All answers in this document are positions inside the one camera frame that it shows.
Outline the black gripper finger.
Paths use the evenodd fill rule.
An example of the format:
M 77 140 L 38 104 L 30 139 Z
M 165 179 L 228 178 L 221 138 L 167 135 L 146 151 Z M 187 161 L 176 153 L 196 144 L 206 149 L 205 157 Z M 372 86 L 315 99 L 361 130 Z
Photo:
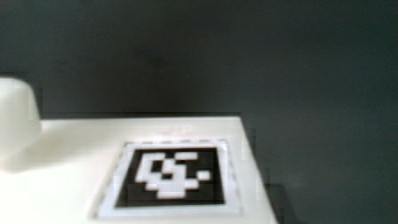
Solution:
M 0 170 L 20 166 L 39 136 L 41 117 L 32 87 L 23 80 L 0 77 Z

